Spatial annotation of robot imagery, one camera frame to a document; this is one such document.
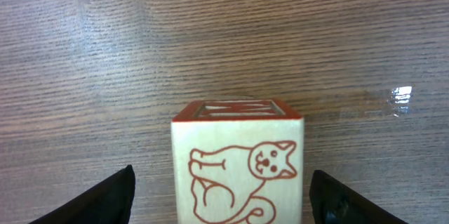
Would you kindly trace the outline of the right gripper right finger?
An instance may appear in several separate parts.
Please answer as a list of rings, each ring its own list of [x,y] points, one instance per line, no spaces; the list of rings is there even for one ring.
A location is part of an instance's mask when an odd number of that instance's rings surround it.
[[[309,189],[315,224],[406,224],[322,170]]]

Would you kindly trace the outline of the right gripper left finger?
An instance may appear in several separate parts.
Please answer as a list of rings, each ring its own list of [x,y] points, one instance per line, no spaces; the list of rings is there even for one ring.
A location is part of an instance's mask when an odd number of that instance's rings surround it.
[[[30,224],[128,224],[135,196],[131,165]]]

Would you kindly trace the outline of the white block green bottom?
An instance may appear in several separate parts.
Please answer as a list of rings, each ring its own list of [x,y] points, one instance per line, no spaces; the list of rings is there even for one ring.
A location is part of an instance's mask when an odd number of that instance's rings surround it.
[[[304,119],[274,99],[198,100],[171,122],[179,223],[299,223]]]

